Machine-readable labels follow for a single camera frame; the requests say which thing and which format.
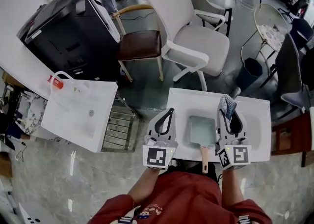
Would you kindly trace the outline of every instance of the brown leather seat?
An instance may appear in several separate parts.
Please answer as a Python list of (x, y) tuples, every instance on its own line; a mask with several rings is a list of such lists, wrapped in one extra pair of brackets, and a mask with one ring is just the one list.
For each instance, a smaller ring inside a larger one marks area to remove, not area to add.
[(160, 33), (146, 30), (124, 35), (116, 55), (120, 61), (154, 58), (161, 55)]

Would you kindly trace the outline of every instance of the black trash can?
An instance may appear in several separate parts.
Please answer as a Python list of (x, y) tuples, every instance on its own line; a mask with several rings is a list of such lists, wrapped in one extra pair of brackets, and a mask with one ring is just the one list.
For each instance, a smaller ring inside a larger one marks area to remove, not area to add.
[(258, 77), (260, 77), (263, 73), (262, 66), (258, 61), (252, 58), (247, 58), (244, 61), (244, 64), (235, 79), (235, 83), (241, 90), (245, 90), (248, 86), (250, 86), (253, 82), (255, 82)]

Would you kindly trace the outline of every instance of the white chair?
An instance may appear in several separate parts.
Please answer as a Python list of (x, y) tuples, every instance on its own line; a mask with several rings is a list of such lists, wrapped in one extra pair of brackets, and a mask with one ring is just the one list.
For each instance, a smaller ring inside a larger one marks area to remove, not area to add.
[[(218, 76), (222, 72), (229, 51), (229, 39), (215, 31), (225, 23), (225, 17), (193, 8), (191, 0), (148, 0), (161, 19), (167, 32), (167, 41), (161, 49), (164, 59), (186, 68), (173, 81), (188, 72), (197, 71), (202, 90), (207, 91), (203, 72)], [(195, 15), (218, 18), (221, 23), (212, 30), (188, 25)]]

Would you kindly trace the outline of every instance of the red shirt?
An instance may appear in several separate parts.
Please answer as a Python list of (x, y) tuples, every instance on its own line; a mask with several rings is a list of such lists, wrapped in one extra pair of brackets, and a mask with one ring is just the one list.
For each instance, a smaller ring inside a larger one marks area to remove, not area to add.
[(228, 209), (222, 208), (221, 192), (216, 182), (203, 175), (179, 171), (160, 176), (152, 194), (133, 215), (129, 211), (135, 206), (129, 195), (111, 198), (88, 224), (109, 224), (113, 221), (126, 224), (272, 223), (250, 199)]

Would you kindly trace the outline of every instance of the black printer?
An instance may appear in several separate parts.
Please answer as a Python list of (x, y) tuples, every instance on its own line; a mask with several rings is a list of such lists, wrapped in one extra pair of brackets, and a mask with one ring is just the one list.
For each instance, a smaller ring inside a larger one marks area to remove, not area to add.
[(115, 58), (120, 36), (97, 0), (53, 0), (17, 36), (54, 72), (99, 81), (115, 81), (120, 75)]

